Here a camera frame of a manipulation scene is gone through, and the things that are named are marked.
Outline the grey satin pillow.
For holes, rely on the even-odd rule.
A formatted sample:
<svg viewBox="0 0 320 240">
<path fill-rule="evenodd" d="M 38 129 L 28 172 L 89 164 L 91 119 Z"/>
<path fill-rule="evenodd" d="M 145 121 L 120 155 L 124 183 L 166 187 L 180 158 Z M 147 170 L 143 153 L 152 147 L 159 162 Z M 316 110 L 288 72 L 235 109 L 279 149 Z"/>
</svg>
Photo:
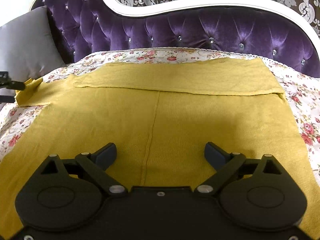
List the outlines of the grey satin pillow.
<svg viewBox="0 0 320 240">
<path fill-rule="evenodd" d="M 1 71 L 8 72 L 13 81 L 38 79 L 65 66 L 50 31 L 46 6 L 1 26 Z"/>
</svg>

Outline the mustard yellow knit garment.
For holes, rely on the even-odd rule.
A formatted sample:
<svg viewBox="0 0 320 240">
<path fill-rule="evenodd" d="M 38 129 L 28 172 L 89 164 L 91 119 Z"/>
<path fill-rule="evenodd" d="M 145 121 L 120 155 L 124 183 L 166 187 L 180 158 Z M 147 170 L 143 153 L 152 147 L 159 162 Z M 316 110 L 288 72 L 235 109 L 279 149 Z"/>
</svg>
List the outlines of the mustard yellow knit garment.
<svg viewBox="0 0 320 240">
<path fill-rule="evenodd" d="M 284 89 L 261 59 L 109 63 L 83 75 L 29 80 L 21 107 L 42 106 L 1 161 L 1 235 L 22 228 L 15 198 L 50 154 L 73 158 L 112 142 L 107 174 L 126 187 L 190 186 L 208 179 L 211 141 L 249 158 L 271 154 L 308 199 L 300 228 L 319 237 L 319 186 Z"/>
</svg>

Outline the floral bed cover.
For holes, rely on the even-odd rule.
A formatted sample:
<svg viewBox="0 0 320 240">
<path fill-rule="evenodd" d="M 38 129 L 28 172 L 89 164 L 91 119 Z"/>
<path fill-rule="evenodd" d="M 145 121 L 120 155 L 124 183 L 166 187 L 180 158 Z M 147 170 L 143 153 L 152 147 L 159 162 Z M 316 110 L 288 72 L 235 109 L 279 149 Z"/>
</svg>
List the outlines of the floral bed cover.
<svg viewBox="0 0 320 240">
<path fill-rule="evenodd" d="M 53 70 L 46 74 L 43 80 L 49 83 L 65 79 L 71 74 L 86 74 L 105 63 L 189 63 L 225 57 L 252 60 L 256 58 L 256 55 L 191 48 L 102 51 Z M 274 59 L 263 57 L 262 61 L 285 90 L 286 99 L 295 117 L 298 130 L 308 149 L 313 174 L 316 180 L 319 180 L 319 79 L 302 74 Z M 41 106 L 20 108 L 16 103 L 8 103 L 1 109 L 2 158 L 13 149 L 41 110 Z"/>
</svg>

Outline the purple tufted velvet headboard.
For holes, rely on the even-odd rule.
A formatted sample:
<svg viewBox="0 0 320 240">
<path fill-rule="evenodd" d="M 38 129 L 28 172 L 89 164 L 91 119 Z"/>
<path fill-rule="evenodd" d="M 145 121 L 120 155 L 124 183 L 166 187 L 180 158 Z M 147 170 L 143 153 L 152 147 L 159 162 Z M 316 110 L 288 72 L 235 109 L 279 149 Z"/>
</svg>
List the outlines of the purple tufted velvet headboard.
<svg viewBox="0 0 320 240">
<path fill-rule="evenodd" d="M 65 63 L 96 51 L 187 47 L 253 54 L 319 77 L 319 39 L 271 1 L 182 0 L 134 8 L 116 0 L 33 0 L 46 6 Z"/>
</svg>

